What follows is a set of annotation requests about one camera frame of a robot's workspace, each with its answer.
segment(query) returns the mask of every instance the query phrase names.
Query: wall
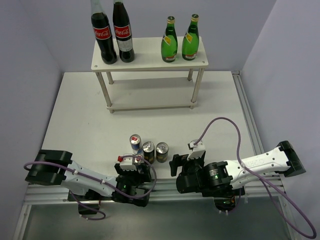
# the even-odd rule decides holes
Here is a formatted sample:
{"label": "wall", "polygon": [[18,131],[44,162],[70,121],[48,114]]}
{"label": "wall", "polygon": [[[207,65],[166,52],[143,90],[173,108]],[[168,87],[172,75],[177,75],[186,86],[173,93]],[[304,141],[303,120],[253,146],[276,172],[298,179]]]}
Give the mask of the wall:
{"label": "wall", "polygon": [[[89,0],[20,0],[64,72],[89,72]],[[112,22],[112,0],[101,0]],[[210,70],[241,70],[276,0],[125,0],[134,37],[162,37],[167,16],[183,36],[198,13]]]}
{"label": "wall", "polygon": [[[320,1],[277,0],[242,80],[265,150],[289,140],[307,173],[284,180],[320,232]],[[302,217],[300,229],[311,233]]]}
{"label": "wall", "polygon": [[0,8],[0,239],[12,239],[33,161],[61,82],[61,71],[17,0]]}

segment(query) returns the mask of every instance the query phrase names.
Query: coca-cola logo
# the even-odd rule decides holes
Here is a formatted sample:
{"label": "coca-cola logo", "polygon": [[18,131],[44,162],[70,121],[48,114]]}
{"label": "coca-cola logo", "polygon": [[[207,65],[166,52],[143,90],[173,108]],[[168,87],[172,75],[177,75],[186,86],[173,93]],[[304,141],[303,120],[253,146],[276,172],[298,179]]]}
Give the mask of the coca-cola logo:
{"label": "coca-cola logo", "polygon": [[115,36],[120,39],[124,39],[131,36],[130,24],[124,27],[114,26]]}
{"label": "coca-cola logo", "polygon": [[106,40],[111,37],[110,27],[107,26],[105,28],[93,28],[95,38],[99,40]]}

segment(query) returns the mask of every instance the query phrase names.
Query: green bottle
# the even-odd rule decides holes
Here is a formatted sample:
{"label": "green bottle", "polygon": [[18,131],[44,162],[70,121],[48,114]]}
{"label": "green bottle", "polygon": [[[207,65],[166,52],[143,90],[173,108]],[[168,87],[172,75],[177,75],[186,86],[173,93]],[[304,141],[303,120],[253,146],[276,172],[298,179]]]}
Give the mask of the green bottle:
{"label": "green bottle", "polygon": [[191,61],[196,58],[199,47],[198,14],[192,14],[191,23],[182,42],[182,57]]}
{"label": "green bottle", "polygon": [[178,40],[175,30],[175,18],[168,16],[165,33],[161,41],[161,57],[166,63],[171,63],[176,59],[178,51]]}

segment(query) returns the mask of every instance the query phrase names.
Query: bottle label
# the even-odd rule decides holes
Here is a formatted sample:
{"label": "bottle label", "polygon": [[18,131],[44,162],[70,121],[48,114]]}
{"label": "bottle label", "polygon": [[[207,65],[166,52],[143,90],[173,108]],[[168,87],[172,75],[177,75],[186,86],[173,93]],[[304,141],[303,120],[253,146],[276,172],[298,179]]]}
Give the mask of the bottle label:
{"label": "bottle label", "polygon": [[163,35],[163,41],[170,46],[171,38],[168,37],[166,34]]}
{"label": "bottle label", "polygon": [[132,38],[127,41],[117,40],[119,50],[122,52],[129,52],[132,49]]}
{"label": "bottle label", "polygon": [[175,55],[173,55],[173,56],[167,56],[167,57],[165,57],[165,60],[167,60],[167,61],[173,61],[173,60],[175,60],[176,59],[176,54]]}
{"label": "bottle label", "polygon": [[125,39],[131,36],[130,24],[124,27],[114,26],[115,36],[119,39]]}
{"label": "bottle label", "polygon": [[186,54],[185,55],[185,58],[186,59],[194,59],[195,57],[196,57],[196,55],[197,55],[197,51],[194,53],[194,54]]}
{"label": "bottle label", "polygon": [[106,26],[104,28],[96,28],[93,27],[93,31],[95,34],[95,38],[99,40],[106,40],[111,37],[110,26]]}
{"label": "bottle label", "polygon": [[189,43],[192,42],[192,36],[191,36],[188,32],[185,34],[185,39],[186,39]]}

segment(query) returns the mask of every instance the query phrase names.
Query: bottle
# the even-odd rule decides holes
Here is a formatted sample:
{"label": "bottle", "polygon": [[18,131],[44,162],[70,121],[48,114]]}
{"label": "bottle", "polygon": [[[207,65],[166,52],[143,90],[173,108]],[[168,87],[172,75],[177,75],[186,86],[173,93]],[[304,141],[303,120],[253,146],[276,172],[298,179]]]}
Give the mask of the bottle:
{"label": "bottle", "polygon": [[182,42],[182,57],[191,61],[195,59],[199,47],[198,14],[192,14],[191,23]]}
{"label": "bottle", "polygon": [[176,59],[178,51],[178,40],[175,30],[175,18],[168,16],[166,29],[161,41],[161,57],[166,63],[171,63]]}
{"label": "bottle", "polygon": [[114,64],[117,61],[117,54],[109,20],[100,4],[100,0],[91,0],[91,23],[95,39],[101,50],[102,60],[106,64]]}
{"label": "bottle", "polygon": [[113,26],[120,59],[125,63],[130,63],[135,59],[135,51],[132,45],[130,20],[123,0],[114,0]]}

